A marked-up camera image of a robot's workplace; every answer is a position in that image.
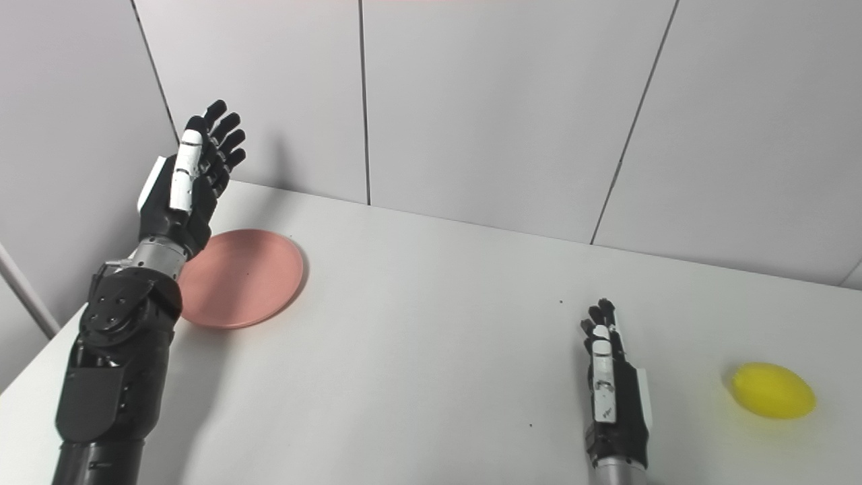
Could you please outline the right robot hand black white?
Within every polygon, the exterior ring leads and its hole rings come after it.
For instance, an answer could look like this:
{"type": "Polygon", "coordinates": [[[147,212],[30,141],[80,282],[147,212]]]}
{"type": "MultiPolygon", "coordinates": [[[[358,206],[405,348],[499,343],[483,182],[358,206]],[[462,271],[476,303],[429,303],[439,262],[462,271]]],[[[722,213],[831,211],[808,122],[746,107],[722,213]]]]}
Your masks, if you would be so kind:
{"type": "Polygon", "coordinates": [[[644,484],[652,408],[646,372],[628,361],[611,300],[600,298],[580,323],[590,362],[586,453],[603,484],[644,484]]]}

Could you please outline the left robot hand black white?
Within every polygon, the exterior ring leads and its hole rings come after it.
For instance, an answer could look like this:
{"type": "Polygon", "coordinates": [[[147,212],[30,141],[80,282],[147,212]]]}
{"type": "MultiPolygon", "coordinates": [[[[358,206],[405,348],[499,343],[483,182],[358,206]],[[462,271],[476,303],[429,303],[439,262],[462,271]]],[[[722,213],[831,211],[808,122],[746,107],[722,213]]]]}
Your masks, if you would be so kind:
{"type": "Polygon", "coordinates": [[[240,123],[240,115],[228,112],[222,99],[188,120],[176,153],[157,159],[142,188],[139,240],[169,240],[186,260],[205,249],[218,199],[246,159],[240,123]]]}

